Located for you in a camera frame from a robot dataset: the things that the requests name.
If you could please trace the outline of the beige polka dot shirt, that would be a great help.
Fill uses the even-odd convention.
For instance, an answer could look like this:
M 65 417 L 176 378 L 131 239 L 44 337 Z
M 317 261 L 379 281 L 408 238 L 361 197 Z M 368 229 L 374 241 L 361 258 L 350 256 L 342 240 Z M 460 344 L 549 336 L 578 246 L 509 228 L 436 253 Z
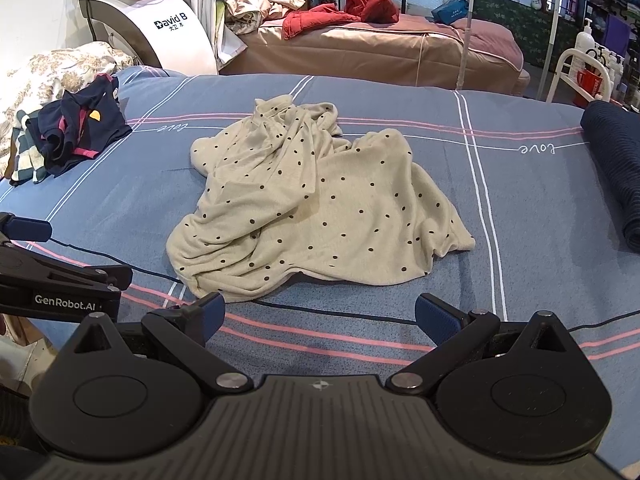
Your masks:
M 204 191 L 166 252 L 198 297 L 254 299 L 297 274 L 396 285 L 475 246 L 399 131 L 347 140 L 330 103 L 258 101 L 190 157 Z

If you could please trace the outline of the navy pink clothes pile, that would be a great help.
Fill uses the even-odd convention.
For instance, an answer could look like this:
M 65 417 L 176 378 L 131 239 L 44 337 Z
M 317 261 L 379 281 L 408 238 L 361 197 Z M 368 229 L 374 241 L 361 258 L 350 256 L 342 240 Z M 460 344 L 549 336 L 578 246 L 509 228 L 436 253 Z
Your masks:
M 10 185 L 58 177 L 131 131 L 120 110 L 118 79 L 99 74 L 85 89 L 65 91 L 41 110 L 16 113 Z

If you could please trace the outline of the floral beige quilt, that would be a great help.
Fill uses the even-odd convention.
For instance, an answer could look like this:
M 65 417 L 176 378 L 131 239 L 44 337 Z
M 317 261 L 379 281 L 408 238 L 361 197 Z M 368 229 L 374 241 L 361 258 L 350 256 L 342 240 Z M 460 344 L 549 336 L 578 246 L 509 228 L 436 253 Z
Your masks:
M 1 77 L 1 175 L 7 177 L 15 148 L 11 141 L 19 110 L 33 112 L 86 88 L 97 74 L 134 65 L 134 58 L 104 41 L 34 55 Z

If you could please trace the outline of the white David B machine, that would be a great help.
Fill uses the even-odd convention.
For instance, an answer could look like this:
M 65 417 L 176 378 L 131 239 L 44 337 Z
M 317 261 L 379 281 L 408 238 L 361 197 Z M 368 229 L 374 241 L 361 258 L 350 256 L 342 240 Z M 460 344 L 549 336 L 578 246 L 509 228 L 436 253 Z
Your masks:
M 183 75 L 216 75 L 205 29 L 184 0 L 78 0 L 90 29 L 100 23 L 143 65 Z

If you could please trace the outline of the dark navy folded towel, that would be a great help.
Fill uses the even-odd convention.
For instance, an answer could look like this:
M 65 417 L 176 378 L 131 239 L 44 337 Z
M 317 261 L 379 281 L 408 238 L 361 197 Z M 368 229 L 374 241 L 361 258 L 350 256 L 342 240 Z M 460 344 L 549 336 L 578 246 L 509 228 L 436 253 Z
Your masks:
M 627 246 L 639 251 L 639 115 L 601 100 L 592 101 L 580 121 L 584 137 L 622 208 Z

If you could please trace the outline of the white metal trolley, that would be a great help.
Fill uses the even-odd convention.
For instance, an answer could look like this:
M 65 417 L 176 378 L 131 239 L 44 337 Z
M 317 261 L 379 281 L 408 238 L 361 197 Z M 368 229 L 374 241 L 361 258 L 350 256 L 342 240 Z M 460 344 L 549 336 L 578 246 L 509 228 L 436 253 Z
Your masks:
M 612 79 L 599 49 L 591 48 L 582 52 L 571 48 L 560 54 L 547 93 L 547 103 L 553 101 L 560 82 L 567 84 L 587 103 L 611 101 Z

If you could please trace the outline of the brown covered massage bed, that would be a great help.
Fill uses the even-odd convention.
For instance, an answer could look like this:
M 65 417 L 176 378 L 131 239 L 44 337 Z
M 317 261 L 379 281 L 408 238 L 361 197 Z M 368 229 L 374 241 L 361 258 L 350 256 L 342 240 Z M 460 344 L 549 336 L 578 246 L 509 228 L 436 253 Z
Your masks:
M 395 24 L 350 23 L 281 37 L 282 22 L 266 21 L 242 37 L 246 49 L 222 72 L 362 79 L 410 87 L 463 88 L 521 96 L 529 85 L 524 56 L 509 29 L 464 18 L 444 25 L 402 14 Z

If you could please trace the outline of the white lotion pump bottle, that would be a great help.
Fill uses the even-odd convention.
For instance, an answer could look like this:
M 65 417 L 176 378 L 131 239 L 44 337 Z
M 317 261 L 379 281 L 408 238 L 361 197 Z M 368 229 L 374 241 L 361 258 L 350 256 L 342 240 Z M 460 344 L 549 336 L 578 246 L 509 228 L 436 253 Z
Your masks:
M 591 25 L 592 25 L 592 21 L 590 20 L 590 18 L 586 18 L 584 28 L 577 35 L 575 40 L 575 49 L 582 53 L 587 53 L 588 50 L 594 48 L 594 39 L 592 36 Z M 584 61 L 581 58 L 576 58 L 576 56 L 574 56 L 573 62 L 572 62 L 572 69 L 575 72 L 579 72 L 584 68 L 585 68 Z

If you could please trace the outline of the beige crumpled blanket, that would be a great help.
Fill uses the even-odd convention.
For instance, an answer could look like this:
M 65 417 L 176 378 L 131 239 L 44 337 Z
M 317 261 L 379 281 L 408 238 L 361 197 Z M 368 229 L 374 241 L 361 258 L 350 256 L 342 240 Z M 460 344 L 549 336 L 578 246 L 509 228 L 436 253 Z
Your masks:
M 237 35 L 254 32 L 264 21 L 282 20 L 288 12 L 302 10 L 305 0 L 227 0 L 224 22 Z

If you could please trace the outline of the blue bag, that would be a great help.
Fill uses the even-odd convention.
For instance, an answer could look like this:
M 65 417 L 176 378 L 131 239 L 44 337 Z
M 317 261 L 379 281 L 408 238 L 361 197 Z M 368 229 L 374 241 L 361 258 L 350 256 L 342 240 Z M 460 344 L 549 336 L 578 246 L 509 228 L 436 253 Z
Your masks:
M 465 18 L 468 12 L 468 0 L 449 0 L 433 9 L 432 15 L 435 23 L 451 25 L 455 21 Z

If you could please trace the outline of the red jacket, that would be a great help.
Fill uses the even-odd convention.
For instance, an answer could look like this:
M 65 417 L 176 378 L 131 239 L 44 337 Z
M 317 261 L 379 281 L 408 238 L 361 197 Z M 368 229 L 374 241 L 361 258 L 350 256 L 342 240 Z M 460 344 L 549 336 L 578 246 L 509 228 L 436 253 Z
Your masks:
M 281 37 L 291 40 L 314 30 L 350 23 L 394 24 L 400 12 L 392 0 L 345 0 L 345 9 L 335 3 L 322 3 L 309 10 L 286 14 Z

